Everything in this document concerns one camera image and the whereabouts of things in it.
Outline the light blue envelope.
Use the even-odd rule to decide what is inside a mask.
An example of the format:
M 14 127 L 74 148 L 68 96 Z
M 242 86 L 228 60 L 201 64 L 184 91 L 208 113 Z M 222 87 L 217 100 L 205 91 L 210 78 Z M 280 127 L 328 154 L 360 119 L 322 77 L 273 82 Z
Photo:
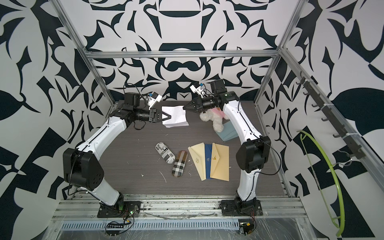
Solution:
M 223 126 L 224 129 L 221 132 L 216 132 L 223 142 L 239 137 L 231 121 L 226 122 Z

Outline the tan envelope gold emblem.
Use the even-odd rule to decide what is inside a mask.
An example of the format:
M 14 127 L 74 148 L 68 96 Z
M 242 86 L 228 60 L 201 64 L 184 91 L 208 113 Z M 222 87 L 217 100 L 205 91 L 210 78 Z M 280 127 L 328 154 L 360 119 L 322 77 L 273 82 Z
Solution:
M 219 144 L 212 144 L 211 170 L 210 178 L 229 181 L 229 147 Z

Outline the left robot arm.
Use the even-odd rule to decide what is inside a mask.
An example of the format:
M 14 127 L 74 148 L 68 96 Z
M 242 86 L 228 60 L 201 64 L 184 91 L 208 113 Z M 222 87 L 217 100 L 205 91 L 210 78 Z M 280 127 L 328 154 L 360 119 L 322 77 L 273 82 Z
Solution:
M 81 191 L 90 193 L 101 204 L 121 212 L 124 208 L 123 195 L 105 179 L 99 160 L 113 140 L 136 121 L 157 123 L 162 119 L 162 111 L 154 108 L 162 96 L 152 92 L 147 95 L 144 108 L 140 108 L 140 94 L 126 93 L 102 127 L 75 149 L 68 148 L 63 153 L 64 180 Z

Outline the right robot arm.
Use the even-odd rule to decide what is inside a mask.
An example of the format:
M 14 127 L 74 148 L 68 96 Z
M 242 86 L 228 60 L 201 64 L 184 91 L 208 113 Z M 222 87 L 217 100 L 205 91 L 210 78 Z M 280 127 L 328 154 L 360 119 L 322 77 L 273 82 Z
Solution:
M 236 201 L 240 205 L 250 204 L 256 198 L 256 186 L 264 164 L 268 161 L 271 140 L 253 126 L 235 92 L 229 92 L 223 80 L 211 82 L 212 93 L 203 89 L 203 84 L 190 86 L 198 96 L 193 98 L 183 109 L 194 113 L 220 108 L 233 124 L 241 147 L 236 154 L 238 166 L 242 170 Z

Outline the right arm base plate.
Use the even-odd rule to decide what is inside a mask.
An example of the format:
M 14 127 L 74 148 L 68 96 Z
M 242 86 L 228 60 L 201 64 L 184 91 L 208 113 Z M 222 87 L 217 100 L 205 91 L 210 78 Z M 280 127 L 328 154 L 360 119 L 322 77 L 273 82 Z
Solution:
M 247 202 L 239 198 L 234 200 L 222 200 L 219 204 L 223 216 L 263 216 L 261 202 L 254 198 Z

